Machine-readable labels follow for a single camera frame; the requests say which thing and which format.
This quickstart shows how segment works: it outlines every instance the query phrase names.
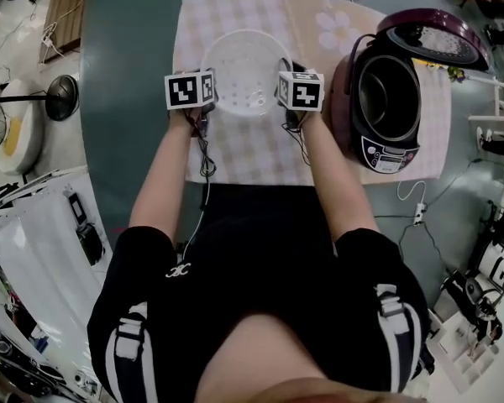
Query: wrist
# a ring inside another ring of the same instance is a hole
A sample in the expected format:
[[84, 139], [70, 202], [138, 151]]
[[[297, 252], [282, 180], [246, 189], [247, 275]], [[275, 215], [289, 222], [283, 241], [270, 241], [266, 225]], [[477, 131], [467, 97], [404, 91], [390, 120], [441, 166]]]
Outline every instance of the wrist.
[[321, 113], [312, 112], [306, 116], [304, 121], [302, 121], [302, 129], [305, 129], [306, 127], [308, 127], [310, 125], [317, 124], [318, 122], [322, 122]]
[[172, 133], [180, 133], [191, 137], [192, 135], [192, 126], [185, 119], [183, 115], [174, 114], [170, 116], [170, 122], [168, 124], [168, 132]]

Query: control panel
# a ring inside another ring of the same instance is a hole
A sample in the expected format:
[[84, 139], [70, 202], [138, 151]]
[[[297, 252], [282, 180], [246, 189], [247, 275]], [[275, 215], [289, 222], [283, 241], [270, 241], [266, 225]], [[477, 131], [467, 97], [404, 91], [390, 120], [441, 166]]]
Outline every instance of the control panel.
[[420, 147], [392, 149], [362, 137], [362, 152], [368, 167], [377, 173], [398, 173], [414, 160]]

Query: plug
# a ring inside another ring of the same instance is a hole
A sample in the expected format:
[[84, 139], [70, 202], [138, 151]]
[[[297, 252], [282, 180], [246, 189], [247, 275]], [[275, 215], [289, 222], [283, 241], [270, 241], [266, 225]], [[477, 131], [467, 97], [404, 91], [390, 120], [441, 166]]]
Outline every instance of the plug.
[[43, 38], [43, 43], [47, 48], [50, 48], [52, 46], [52, 39], [49, 36], [46, 36]]
[[428, 210], [426, 203], [418, 203], [417, 209], [414, 212], [414, 218], [412, 220], [412, 225], [420, 225], [423, 220], [423, 214]]

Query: rice cooker lid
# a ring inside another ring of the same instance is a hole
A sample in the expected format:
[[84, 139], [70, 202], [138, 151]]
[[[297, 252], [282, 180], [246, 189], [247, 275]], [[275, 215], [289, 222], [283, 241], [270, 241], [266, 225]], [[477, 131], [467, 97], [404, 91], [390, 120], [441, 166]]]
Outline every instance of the rice cooker lid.
[[419, 8], [385, 17], [376, 38], [404, 55], [460, 69], [489, 70], [489, 56], [467, 23], [440, 9]]

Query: floral pattern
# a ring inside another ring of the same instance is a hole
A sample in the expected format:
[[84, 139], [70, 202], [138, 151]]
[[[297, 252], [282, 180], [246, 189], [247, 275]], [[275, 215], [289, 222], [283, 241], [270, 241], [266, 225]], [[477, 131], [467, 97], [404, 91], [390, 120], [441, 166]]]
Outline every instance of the floral pattern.
[[343, 55], [351, 52], [354, 42], [362, 35], [358, 29], [351, 28], [345, 12], [336, 12], [333, 17], [325, 12], [318, 13], [316, 22], [325, 30], [318, 38], [321, 46], [327, 50], [338, 49]]

